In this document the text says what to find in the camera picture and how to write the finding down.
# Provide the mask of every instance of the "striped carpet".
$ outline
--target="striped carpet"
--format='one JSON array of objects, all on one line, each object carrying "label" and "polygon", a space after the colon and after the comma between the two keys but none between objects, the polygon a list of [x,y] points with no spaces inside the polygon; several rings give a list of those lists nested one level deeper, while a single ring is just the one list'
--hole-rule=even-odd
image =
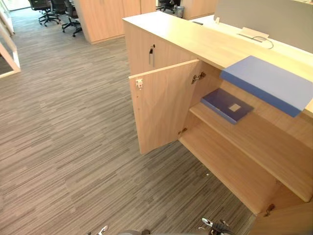
[{"label": "striped carpet", "polygon": [[22,72],[0,80],[0,234],[191,233],[202,217],[247,234],[255,217],[178,141],[140,155],[125,39],[92,46],[39,15],[12,13]]}]

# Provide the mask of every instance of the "black office chair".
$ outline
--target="black office chair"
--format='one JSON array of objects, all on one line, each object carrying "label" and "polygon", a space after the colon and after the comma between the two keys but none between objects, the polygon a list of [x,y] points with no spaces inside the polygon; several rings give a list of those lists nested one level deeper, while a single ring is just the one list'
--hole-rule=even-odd
[{"label": "black office chair", "polygon": [[59,21],[59,15],[64,15],[66,11],[66,6],[64,0],[51,0],[53,13],[56,15]]},{"label": "black office chair", "polygon": [[50,4],[47,0],[28,0],[31,6],[31,9],[34,11],[43,11],[44,15],[38,18],[38,21],[40,24],[43,24],[42,22],[44,22],[44,26],[47,27],[46,23],[47,22],[51,22],[51,21],[55,21],[57,24],[59,24],[59,22],[57,20],[58,17],[53,14],[50,13]]},{"label": "black office chair", "polygon": [[157,8],[157,10],[162,10],[164,12],[166,9],[169,9],[175,14],[175,2],[173,0],[159,0],[159,2],[161,3],[161,7]]},{"label": "black office chair", "polygon": [[73,26],[76,28],[75,32],[73,33],[73,37],[76,37],[76,33],[83,31],[83,29],[81,27],[79,27],[80,23],[79,22],[74,22],[72,21],[72,19],[78,19],[78,15],[76,12],[75,7],[72,5],[72,3],[70,3],[69,0],[65,0],[64,4],[66,6],[66,11],[65,13],[68,15],[68,20],[69,23],[65,23],[62,25],[62,30],[65,33],[65,29],[67,27]]}]

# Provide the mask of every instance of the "cabinet shelf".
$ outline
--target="cabinet shelf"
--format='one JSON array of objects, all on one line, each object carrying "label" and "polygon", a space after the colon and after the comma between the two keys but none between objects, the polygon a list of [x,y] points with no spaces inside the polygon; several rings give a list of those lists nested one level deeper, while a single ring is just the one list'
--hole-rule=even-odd
[{"label": "cabinet shelf", "polygon": [[303,201],[313,190],[313,150],[254,112],[236,125],[198,103],[190,112],[242,150]]},{"label": "cabinet shelf", "polygon": [[276,179],[240,149],[203,122],[188,129],[179,141],[254,214],[264,210]]}]

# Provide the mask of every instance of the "trash bin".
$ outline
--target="trash bin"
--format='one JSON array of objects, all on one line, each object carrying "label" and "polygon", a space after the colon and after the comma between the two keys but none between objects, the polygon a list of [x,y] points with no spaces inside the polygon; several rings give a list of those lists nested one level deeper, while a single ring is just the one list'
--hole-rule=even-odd
[{"label": "trash bin", "polygon": [[177,7],[177,17],[182,18],[184,16],[184,6],[178,6]]}]

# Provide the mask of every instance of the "blue folder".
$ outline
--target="blue folder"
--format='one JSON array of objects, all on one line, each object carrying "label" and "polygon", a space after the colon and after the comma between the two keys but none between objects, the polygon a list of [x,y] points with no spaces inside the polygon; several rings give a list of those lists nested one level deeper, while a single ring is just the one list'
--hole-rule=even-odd
[{"label": "blue folder", "polygon": [[207,94],[201,102],[232,124],[253,110],[253,107],[221,88]]},{"label": "blue folder", "polygon": [[311,81],[254,56],[225,68],[220,77],[292,117],[313,98]]}]

